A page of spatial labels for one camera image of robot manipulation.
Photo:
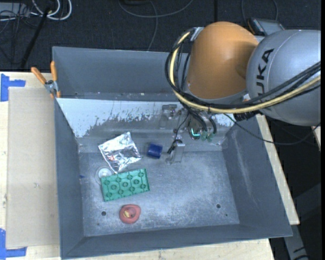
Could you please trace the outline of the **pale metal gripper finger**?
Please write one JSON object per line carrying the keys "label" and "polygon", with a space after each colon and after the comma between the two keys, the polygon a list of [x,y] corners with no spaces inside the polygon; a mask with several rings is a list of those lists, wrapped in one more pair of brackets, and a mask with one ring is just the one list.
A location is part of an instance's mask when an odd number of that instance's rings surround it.
{"label": "pale metal gripper finger", "polygon": [[181,137],[177,137],[171,144],[167,151],[167,158],[165,162],[168,165],[181,163],[184,155],[185,144]]}
{"label": "pale metal gripper finger", "polygon": [[162,105],[159,127],[165,128],[167,126],[168,121],[171,120],[173,117],[175,117],[176,111],[177,111],[176,104]]}

